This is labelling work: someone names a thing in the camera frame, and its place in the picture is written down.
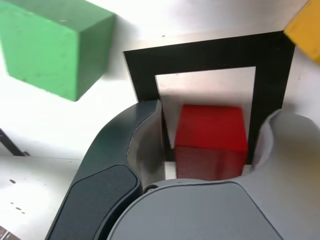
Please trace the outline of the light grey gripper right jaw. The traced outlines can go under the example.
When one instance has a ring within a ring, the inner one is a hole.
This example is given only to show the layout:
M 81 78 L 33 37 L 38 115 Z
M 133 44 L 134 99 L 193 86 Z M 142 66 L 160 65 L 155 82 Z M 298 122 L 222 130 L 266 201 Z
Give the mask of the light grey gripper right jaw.
M 135 200 L 110 240 L 317 240 L 320 128 L 277 110 L 263 123 L 249 173 L 172 181 Z

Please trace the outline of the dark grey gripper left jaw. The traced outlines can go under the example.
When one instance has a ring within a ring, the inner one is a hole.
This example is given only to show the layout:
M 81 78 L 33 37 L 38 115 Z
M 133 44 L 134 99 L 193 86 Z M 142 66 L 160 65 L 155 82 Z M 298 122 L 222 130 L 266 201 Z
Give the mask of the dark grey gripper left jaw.
M 46 235 L 48 240 L 105 240 L 144 188 L 165 179 L 162 104 L 122 111 L 87 150 Z

